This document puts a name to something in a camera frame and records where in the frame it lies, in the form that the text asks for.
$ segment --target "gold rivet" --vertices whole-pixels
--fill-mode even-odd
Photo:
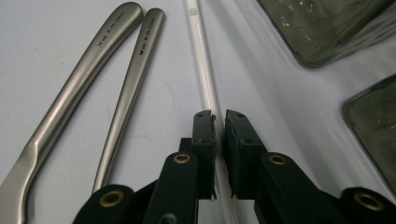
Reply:
[[[122,202],[124,196],[124,193],[119,189],[111,190],[100,198],[99,204],[103,207],[112,207]]]
[[[284,165],[286,164],[286,159],[282,156],[279,155],[273,155],[269,157],[269,160],[271,163],[274,163],[276,165]]]
[[[381,211],[385,208],[385,205],[382,204],[376,197],[364,192],[355,193],[353,198],[363,207],[376,212]]]
[[[178,154],[174,157],[174,161],[178,164],[184,164],[191,160],[191,157],[187,154]]]

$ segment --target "silver utensil handle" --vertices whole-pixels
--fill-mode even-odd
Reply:
[[[114,10],[93,38],[0,187],[2,223],[25,222],[25,201],[38,169],[84,92],[142,18],[143,12],[137,3],[123,4]]]
[[[158,8],[148,11],[143,19],[142,28],[134,46],[132,59],[114,112],[107,135],[102,158],[99,163],[93,192],[107,184],[110,169],[117,153],[126,123],[131,114],[134,101],[147,72],[150,59],[157,45],[163,27],[164,13]]]

